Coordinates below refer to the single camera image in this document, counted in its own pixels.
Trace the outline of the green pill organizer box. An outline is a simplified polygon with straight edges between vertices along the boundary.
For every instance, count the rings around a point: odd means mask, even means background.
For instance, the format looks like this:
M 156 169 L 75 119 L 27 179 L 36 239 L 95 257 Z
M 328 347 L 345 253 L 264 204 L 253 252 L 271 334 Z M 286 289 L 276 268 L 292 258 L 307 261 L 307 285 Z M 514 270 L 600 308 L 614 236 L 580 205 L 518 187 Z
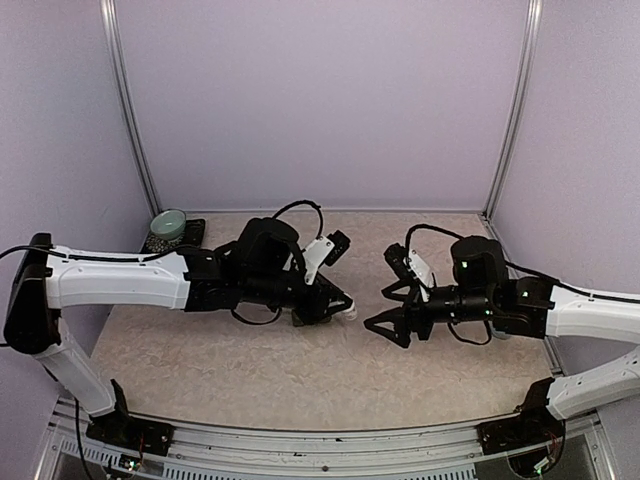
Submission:
M 324 317 L 324 318 L 320 318 L 320 319 L 305 319 L 305 318 L 301 318 L 296 312 L 292 311 L 291 312 L 291 320 L 292 320 L 292 325 L 294 327 L 305 327 L 305 326 L 314 326 L 314 325 L 322 325 L 322 324 L 327 324 L 331 321 L 332 317 L 328 316 L 328 317 Z

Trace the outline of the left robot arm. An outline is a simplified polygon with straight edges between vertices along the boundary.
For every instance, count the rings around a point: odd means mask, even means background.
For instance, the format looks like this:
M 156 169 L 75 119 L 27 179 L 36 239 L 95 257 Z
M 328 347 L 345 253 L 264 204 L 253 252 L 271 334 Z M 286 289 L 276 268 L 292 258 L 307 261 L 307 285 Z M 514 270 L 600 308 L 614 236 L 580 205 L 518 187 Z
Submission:
M 299 234 L 273 218 L 253 218 L 238 239 L 213 250 L 179 246 L 167 252 L 101 253 L 55 246 L 48 234 L 21 247 L 24 257 L 11 287 L 4 339 L 37 359 L 102 430 L 121 445 L 140 434 L 119 385 L 103 379 L 62 320 L 67 307 L 143 305 L 184 312 L 226 310 L 236 320 L 242 303 L 274 315 L 288 310 L 298 326 L 351 315 L 353 299 L 325 278 L 349 249 L 341 231 L 317 235 L 300 247 Z

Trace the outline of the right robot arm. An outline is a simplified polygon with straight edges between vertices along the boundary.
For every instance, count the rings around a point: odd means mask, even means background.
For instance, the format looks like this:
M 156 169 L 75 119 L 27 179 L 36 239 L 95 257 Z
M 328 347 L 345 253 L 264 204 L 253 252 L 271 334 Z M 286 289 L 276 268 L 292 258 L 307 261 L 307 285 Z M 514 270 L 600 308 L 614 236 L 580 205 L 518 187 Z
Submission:
M 541 273 L 512 278 L 501 244 L 481 236 L 458 239 L 450 255 L 455 282 L 438 286 L 408 244 L 389 246 L 385 260 L 398 280 L 383 295 L 399 305 L 365 320 L 365 328 L 401 348 L 409 347 L 413 336 L 428 340 L 437 323 L 453 330 L 465 322 L 535 339 L 639 342 L 637 296 L 583 291 Z M 638 392 L 637 349 L 575 375 L 537 381 L 511 423 L 512 436 L 531 444 L 549 429 L 551 418 L 567 420 Z

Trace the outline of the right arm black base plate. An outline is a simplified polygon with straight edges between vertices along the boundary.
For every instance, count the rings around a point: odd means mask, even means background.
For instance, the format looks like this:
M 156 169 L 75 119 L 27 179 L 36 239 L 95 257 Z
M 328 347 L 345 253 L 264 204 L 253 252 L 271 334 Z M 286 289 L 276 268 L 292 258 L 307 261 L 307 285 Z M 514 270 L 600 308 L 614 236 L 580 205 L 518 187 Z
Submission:
M 483 454 L 492 455 L 562 437 L 565 422 L 553 417 L 516 416 L 480 423 L 476 430 Z

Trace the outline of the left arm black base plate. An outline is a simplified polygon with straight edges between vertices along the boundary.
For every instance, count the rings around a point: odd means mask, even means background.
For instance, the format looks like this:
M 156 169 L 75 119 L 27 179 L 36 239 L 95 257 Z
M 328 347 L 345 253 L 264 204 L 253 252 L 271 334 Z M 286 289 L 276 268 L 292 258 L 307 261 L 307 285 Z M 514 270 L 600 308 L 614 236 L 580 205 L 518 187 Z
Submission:
M 124 422 L 91 420 L 86 436 L 107 445 L 165 457 L 175 428 L 168 423 L 131 417 Z

